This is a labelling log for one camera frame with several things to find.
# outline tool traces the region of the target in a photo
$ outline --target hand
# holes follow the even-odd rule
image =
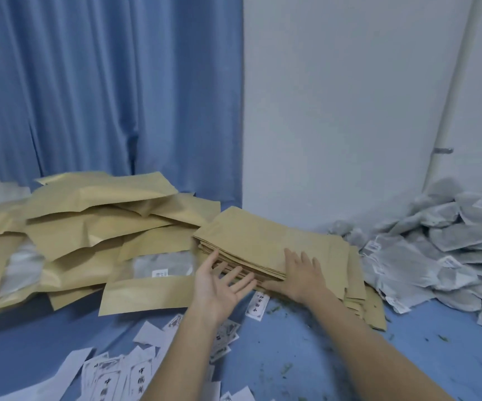
[[[257,281],[254,279],[254,273],[248,273],[237,283],[230,285],[243,268],[238,266],[223,278],[218,278],[227,263],[222,262],[212,269],[217,258],[218,250],[215,250],[194,274],[191,307],[202,312],[205,320],[218,328],[230,316],[239,301],[256,287]]]
[[[307,305],[313,292],[326,290],[325,278],[321,265],[316,258],[310,261],[304,252],[300,257],[289,249],[284,249],[286,277],[282,282],[268,280],[262,283],[264,289],[276,291],[288,296],[293,301]]]

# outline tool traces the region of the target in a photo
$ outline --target blue curtain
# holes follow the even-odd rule
[[[159,170],[241,205],[242,0],[0,0],[0,180]]]

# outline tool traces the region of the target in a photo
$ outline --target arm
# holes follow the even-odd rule
[[[218,251],[213,252],[196,271],[193,301],[141,400],[198,401],[200,398],[217,329],[257,283],[254,274],[249,273],[230,285],[241,267],[219,279],[226,263],[212,271],[217,257]]]
[[[264,287],[302,303],[317,318],[366,401],[448,401],[452,398],[326,288],[317,259],[285,250],[287,278]]]

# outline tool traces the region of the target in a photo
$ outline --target blue tablecloth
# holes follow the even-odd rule
[[[145,320],[162,327],[177,312],[98,317],[101,293],[57,312],[44,295],[0,314],[0,395],[51,377],[67,354],[88,346],[111,355],[127,354]],[[240,338],[216,363],[214,381],[222,393],[248,385],[257,401],[354,399],[342,362],[310,314],[297,305],[271,300],[262,322],[244,318],[249,298],[231,319],[241,322]],[[433,300],[398,316],[386,309],[382,335],[439,383],[451,396],[482,401],[482,327],[476,315]],[[64,395],[79,396],[79,378]]]

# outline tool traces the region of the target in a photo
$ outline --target forearm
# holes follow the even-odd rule
[[[202,311],[189,307],[142,400],[197,401],[216,332]]]
[[[452,400],[330,291],[314,291],[306,305],[331,337],[362,399]]]

